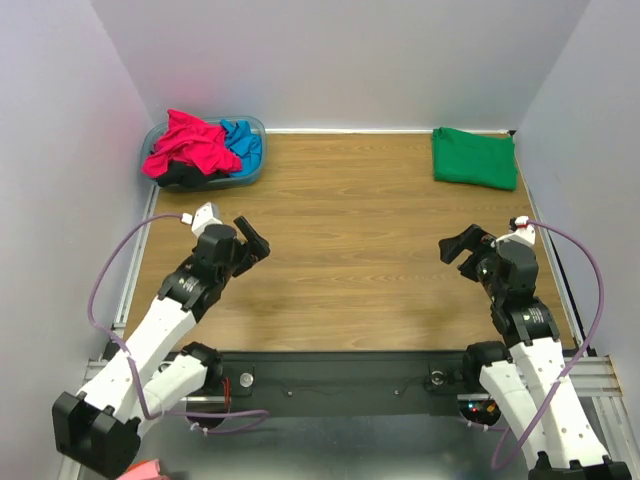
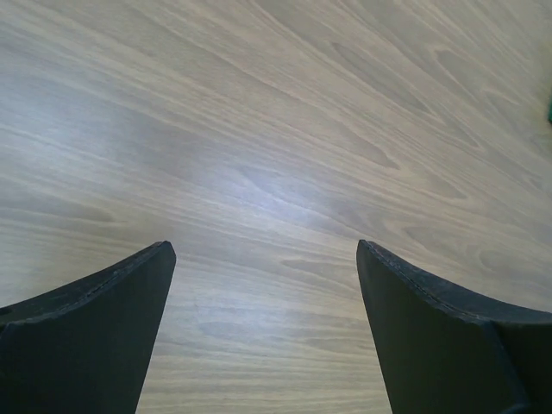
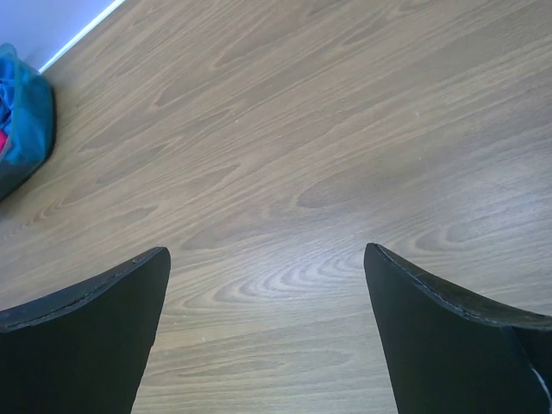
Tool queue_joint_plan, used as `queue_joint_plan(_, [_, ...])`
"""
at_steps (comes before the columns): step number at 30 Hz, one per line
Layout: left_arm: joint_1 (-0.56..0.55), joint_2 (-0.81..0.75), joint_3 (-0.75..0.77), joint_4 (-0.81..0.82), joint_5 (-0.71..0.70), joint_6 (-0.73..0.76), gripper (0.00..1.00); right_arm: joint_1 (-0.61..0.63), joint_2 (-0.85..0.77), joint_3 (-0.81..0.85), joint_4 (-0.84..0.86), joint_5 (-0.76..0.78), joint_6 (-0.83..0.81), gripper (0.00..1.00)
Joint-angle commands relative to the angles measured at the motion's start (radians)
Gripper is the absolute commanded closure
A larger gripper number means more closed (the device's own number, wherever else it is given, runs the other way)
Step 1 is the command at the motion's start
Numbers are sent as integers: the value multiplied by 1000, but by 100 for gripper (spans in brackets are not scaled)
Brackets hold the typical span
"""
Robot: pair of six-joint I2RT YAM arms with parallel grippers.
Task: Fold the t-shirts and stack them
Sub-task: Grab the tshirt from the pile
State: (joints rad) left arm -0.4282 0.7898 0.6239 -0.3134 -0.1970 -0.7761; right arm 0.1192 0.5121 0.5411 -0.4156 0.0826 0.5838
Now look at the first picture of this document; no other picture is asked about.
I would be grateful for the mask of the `pink red t shirt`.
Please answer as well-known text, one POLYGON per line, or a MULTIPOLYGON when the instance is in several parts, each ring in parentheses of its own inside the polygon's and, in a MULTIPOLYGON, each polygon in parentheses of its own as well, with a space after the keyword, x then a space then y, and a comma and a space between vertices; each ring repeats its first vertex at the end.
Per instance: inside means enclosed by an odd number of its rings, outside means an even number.
POLYGON ((167 131, 155 142, 141 171, 156 179, 169 171, 171 162, 195 167, 204 175, 236 173, 242 160, 226 147, 226 129, 175 109, 168 109, 167 131))

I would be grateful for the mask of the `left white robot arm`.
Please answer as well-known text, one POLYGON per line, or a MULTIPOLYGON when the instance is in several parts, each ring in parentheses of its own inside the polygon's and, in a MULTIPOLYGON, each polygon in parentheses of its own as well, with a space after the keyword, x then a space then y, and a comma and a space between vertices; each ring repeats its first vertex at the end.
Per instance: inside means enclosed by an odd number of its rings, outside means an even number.
POLYGON ((181 220, 197 237, 191 255, 162 282, 134 333, 114 339, 119 350, 107 365, 77 393, 61 393, 52 406, 57 450, 108 479, 125 473, 145 434, 177 414, 177 404, 189 394, 222 390, 220 411, 186 415, 203 432, 209 430, 206 420, 235 415, 231 380, 217 350, 193 342, 168 367, 162 363, 220 300, 229 280, 267 258, 270 246, 243 216, 232 225, 203 213, 181 220))

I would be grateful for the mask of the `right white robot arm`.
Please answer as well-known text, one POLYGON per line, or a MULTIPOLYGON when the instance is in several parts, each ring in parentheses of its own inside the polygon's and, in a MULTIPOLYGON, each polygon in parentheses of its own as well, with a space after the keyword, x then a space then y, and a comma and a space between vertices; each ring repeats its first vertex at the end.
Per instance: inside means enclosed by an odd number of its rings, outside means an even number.
POLYGON ((498 342, 467 347, 460 366, 463 384, 484 389, 518 438, 531 479, 629 479, 623 461, 611 458, 597 438, 569 377, 556 322, 536 296, 539 265, 534 245, 540 222, 526 216, 495 237, 472 224, 442 239, 440 259, 469 257, 460 274, 480 283, 491 301, 498 342))

